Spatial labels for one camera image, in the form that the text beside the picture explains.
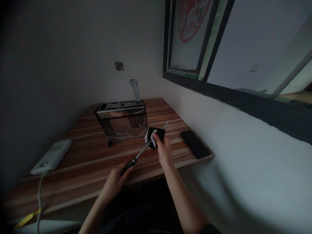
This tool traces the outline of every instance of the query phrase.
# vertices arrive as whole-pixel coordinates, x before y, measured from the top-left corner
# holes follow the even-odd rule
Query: black smartphone
[[[198,139],[198,137],[192,132],[192,130],[187,130],[180,133],[181,137],[194,153],[195,157],[198,159],[207,157],[210,155],[210,151],[205,147],[205,145]]]

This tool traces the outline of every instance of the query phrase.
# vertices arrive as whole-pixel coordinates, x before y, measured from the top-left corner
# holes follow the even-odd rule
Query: yellow tape
[[[41,212],[41,209],[27,215],[22,221],[20,221],[17,225],[15,225],[13,229],[14,230],[20,229],[25,223],[27,223],[29,220],[31,220],[34,216],[36,216],[40,212]]]

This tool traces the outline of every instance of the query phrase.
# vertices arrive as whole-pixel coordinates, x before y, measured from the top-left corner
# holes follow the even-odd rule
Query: metal knife block
[[[95,115],[108,138],[110,147],[113,142],[141,138],[147,132],[144,100],[101,103]]]

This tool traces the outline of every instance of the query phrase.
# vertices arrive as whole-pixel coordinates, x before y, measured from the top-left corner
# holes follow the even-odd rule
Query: charging cable
[[[38,188],[38,204],[39,204],[39,213],[37,216],[37,224],[36,224],[36,234],[39,234],[39,223],[40,223],[40,216],[41,216],[41,184],[42,184],[42,179],[45,177],[45,175],[49,171],[45,171],[44,173],[41,174],[40,181],[39,181],[39,188]]]

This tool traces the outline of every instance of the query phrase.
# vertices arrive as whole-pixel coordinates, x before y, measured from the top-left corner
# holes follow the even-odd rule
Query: knife handle
[[[124,175],[124,173],[132,166],[134,166],[135,164],[137,163],[137,159],[136,158],[133,158],[129,163],[128,165],[121,171],[121,176]]]

